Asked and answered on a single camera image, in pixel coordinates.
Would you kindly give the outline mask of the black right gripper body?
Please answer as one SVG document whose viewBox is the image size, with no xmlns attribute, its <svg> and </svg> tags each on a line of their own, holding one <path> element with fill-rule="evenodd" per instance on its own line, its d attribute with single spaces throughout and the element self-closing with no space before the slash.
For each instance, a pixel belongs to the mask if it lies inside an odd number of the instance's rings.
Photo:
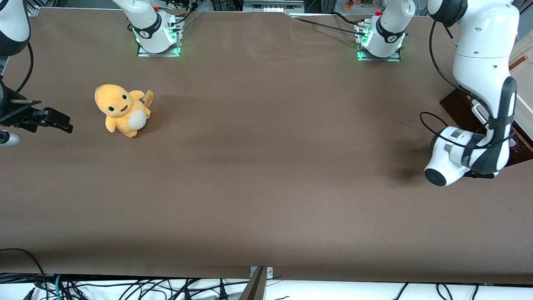
<svg viewBox="0 0 533 300">
<path fill-rule="evenodd" d="M 33 106 L 41 104 L 40 100 L 28 100 L 0 82 L 0 124 L 2 127 L 18 127 L 34 114 Z"/>
</svg>

